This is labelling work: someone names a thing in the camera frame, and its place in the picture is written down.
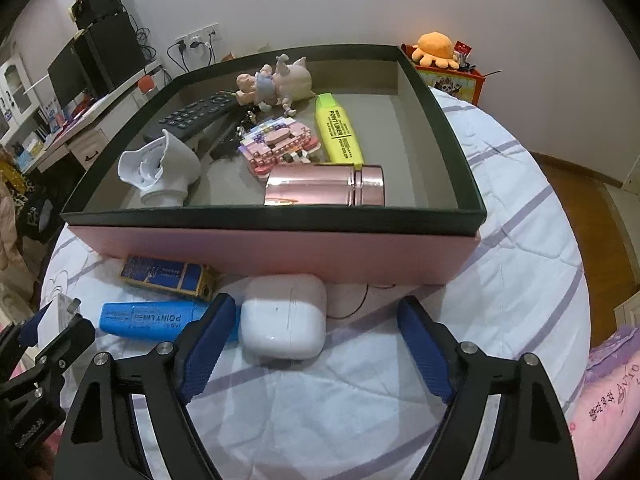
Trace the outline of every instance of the pink metallic bottle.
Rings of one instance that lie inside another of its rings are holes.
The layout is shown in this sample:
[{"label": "pink metallic bottle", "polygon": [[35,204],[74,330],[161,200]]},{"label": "pink metallic bottle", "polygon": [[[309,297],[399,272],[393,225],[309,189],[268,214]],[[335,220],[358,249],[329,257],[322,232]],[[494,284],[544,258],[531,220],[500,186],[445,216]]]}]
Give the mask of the pink metallic bottle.
[{"label": "pink metallic bottle", "polygon": [[278,164],[271,170],[264,205],[385,205],[380,166]]}]

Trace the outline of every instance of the white wall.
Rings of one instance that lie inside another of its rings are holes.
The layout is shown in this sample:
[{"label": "white wall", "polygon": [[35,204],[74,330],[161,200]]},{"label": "white wall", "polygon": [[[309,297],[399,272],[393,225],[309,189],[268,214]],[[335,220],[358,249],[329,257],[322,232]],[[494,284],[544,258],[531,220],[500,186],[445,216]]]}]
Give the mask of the white wall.
[{"label": "white wall", "polygon": [[[439,30],[472,46],[482,72],[503,70],[485,83],[481,107],[530,150],[620,180],[640,154],[640,61],[600,0],[123,1],[162,57],[177,36],[213,22],[226,29],[218,55],[267,42],[410,43]],[[32,0],[18,19],[32,80],[74,33],[71,2]]]}]

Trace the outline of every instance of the white charging case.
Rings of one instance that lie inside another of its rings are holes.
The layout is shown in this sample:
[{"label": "white charging case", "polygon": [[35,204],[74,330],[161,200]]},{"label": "white charging case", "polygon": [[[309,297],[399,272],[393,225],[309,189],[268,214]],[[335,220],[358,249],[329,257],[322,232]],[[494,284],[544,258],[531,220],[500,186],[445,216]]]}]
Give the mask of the white charging case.
[{"label": "white charging case", "polygon": [[326,289],[310,274],[251,280],[240,313],[242,346],[281,359],[317,356],[326,336]]}]

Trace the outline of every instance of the computer monitor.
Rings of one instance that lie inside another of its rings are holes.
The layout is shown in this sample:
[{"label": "computer monitor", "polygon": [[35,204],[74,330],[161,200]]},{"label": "computer monitor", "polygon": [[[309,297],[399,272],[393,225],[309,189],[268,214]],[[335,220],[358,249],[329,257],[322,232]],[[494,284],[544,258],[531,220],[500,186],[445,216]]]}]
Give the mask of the computer monitor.
[{"label": "computer monitor", "polygon": [[69,41],[53,60],[49,79],[60,106],[64,108],[87,88],[80,60],[72,50],[74,40]]}]

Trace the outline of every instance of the white sculpture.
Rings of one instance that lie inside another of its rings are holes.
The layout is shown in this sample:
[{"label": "white sculpture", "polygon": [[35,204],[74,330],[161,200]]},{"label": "white sculpture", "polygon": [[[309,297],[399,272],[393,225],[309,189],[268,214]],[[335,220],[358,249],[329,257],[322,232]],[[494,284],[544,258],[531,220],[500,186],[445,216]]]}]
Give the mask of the white sculpture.
[{"label": "white sculpture", "polygon": [[167,130],[133,152],[123,152],[118,176],[140,190],[145,207],[180,207],[187,188],[200,176],[200,160],[191,149]]}]

